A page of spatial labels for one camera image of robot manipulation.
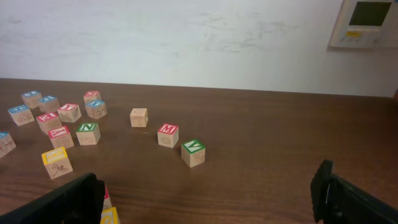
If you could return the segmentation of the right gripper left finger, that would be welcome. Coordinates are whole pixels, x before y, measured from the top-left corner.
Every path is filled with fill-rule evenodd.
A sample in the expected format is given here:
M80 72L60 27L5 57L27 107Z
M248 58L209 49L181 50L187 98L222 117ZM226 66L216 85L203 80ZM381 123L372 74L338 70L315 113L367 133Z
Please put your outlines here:
M101 222L105 182L87 173L7 214L3 224Z

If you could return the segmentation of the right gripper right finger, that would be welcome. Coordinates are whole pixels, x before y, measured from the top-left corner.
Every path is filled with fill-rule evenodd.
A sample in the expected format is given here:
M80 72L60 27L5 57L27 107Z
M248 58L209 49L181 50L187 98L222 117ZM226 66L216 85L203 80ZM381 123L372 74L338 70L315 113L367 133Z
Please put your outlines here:
M397 224L397 210L332 172L325 159L310 184L313 217L324 224Z

